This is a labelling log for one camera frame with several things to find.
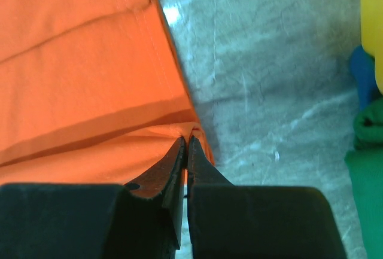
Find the orange t shirt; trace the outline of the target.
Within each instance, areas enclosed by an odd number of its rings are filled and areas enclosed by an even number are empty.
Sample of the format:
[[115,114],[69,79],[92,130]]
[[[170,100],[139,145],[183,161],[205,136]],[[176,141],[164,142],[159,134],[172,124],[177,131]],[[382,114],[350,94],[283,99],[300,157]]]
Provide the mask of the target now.
[[1,0],[1,182],[124,184],[214,157],[159,0]]

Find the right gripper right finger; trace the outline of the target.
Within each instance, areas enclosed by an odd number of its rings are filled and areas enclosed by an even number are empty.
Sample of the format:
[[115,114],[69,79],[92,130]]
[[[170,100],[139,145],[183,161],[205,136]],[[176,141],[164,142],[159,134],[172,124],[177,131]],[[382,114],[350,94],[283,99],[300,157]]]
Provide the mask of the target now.
[[312,187],[234,185],[189,144],[187,214],[194,258],[345,258],[333,212]]

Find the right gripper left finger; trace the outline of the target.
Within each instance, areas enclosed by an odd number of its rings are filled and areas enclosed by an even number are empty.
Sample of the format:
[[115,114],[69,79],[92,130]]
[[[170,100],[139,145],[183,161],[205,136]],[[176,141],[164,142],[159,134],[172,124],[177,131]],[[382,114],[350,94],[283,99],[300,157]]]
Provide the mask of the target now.
[[174,258],[181,245],[186,142],[120,184],[1,186],[2,258]]

